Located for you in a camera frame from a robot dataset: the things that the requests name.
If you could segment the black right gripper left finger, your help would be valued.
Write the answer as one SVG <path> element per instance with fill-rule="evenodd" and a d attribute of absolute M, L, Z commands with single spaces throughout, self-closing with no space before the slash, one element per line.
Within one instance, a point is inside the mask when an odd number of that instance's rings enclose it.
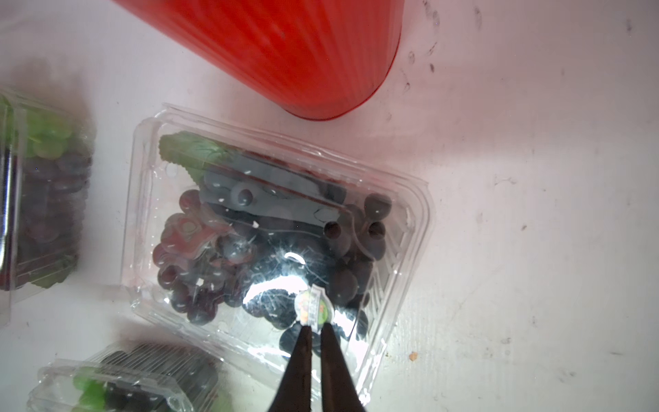
<path fill-rule="evenodd" d="M 312 328 L 303 326 L 269 412 L 312 409 Z"/>

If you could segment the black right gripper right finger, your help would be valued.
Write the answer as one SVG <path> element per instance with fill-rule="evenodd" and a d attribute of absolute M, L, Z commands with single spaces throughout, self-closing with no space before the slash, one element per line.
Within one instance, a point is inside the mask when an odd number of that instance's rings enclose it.
<path fill-rule="evenodd" d="M 365 412 L 330 323 L 321 331 L 321 386 L 324 412 Z"/>

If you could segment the round fruit sticker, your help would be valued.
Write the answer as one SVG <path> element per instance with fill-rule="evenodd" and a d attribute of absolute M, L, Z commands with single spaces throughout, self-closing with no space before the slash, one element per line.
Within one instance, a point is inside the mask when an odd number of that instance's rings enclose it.
<path fill-rule="evenodd" d="M 297 319 L 303 326 L 310 326 L 319 331 L 324 324 L 330 323 L 334 316 L 334 306 L 325 293 L 325 289 L 312 285 L 308 290 L 298 294 L 293 302 Z"/>

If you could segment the clear box green black grapes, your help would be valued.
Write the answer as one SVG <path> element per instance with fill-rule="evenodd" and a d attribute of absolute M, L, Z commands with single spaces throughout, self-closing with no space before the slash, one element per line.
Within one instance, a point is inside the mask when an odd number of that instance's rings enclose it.
<path fill-rule="evenodd" d="M 173 343 L 120 341 L 39 371 L 29 411 L 231 411 L 221 361 Z"/>

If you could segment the clear box dark grapes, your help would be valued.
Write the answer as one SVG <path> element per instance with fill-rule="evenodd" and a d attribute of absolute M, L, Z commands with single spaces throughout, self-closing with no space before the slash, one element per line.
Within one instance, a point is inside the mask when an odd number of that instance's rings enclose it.
<path fill-rule="evenodd" d="M 134 131 L 122 281 L 138 315 L 272 387 L 295 297 L 324 288 L 368 404 L 433 215 L 423 180 L 167 105 Z"/>

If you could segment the red pen cup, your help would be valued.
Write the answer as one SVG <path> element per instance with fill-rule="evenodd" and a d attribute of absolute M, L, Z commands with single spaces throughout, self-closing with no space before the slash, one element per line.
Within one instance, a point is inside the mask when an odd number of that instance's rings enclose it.
<path fill-rule="evenodd" d="M 285 111 L 343 116 L 384 83 L 402 1 L 122 1 L 149 26 Z"/>

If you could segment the clear box red green grapes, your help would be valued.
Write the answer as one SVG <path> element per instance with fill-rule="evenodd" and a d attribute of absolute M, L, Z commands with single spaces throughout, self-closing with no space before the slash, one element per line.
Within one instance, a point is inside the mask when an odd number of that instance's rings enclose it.
<path fill-rule="evenodd" d="M 1 324 L 76 270 L 94 155 L 89 123 L 1 90 Z"/>

